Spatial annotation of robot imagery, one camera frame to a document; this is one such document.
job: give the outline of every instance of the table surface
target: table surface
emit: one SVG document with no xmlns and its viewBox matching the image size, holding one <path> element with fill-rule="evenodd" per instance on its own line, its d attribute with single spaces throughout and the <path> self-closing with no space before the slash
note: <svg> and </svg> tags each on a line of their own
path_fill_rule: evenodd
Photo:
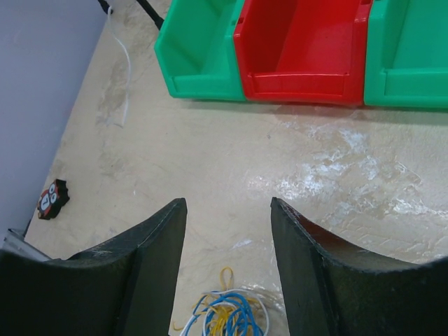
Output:
<svg viewBox="0 0 448 336">
<path fill-rule="evenodd" d="M 153 5 L 165 16 L 169 2 Z M 238 286 L 280 293 L 272 196 L 387 256 L 448 254 L 448 113 L 172 99 L 149 17 L 126 0 L 113 23 L 132 59 L 129 118 L 108 126 L 121 119 L 127 63 L 106 26 L 47 180 L 67 180 L 71 201 L 54 220 L 35 214 L 30 244 L 68 258 L 185 197 L 178 324 L 224 266 Z"/>
</svg>

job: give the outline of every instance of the green plastic container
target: green plastic container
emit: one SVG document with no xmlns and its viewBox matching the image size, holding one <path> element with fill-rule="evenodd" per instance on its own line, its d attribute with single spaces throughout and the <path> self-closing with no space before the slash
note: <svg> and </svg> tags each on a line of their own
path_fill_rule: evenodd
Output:
<svg viewBox="0 0 448 336">
<path fill-rule="evenodd" d="M 155 44 L 171 96 L 245 100 L 233 31 L 244 0 L 173 0 Z"/>
<path fill-rule="evenodd" d="M 374 0 L 365 103 L 448 107 L 448 0 Z"/>
</svg>

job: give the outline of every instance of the bundle of rope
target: bundle of rope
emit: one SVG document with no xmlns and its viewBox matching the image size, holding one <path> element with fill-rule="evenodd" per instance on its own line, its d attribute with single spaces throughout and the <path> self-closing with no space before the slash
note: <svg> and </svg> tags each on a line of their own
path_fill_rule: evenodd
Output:
<svg viewBox="0 0 448 336">
<path fill-rule="evenodd" d="M 192 316 L 182 330 L 181 336 L 188 336 L 191 326 L 203 316 L 202 336 L 266 336 L 269 332 L 269 316 L 262 300 L 250 290 L 233 288 L 233 270 L 225 267 L 219 274 L 221 291 L 202 294 L 193 309 Z M 256 316 L 262 310 L 265 330 L 260 327 Z"/>
</svg>

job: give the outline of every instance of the black and red object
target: black and red object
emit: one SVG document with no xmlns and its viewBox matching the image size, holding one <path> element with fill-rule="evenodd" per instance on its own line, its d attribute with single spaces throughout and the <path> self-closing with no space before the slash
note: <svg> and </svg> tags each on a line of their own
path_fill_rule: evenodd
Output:
<svg viewBox="0 0 448 336">
<path fill-rule="evenodd" d="M 67 182 L 55 179 L 47 190 L 42 192 L 37 204 L 37 216 L 39 219 L 49 221 L 55 218 L 61 208 L 70 200 Z"/>
</svg>

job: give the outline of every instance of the wall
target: wall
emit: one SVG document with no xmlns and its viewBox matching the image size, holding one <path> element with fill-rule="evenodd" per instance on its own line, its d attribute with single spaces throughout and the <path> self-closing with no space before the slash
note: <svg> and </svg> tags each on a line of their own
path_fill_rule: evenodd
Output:
<svg viewBox="0 0 448 336">
<path fill-rule="evenodd" d="M 0 1 L 0 242 L 32 217 L 105 19 L 96 0 Z"/>
</svg>

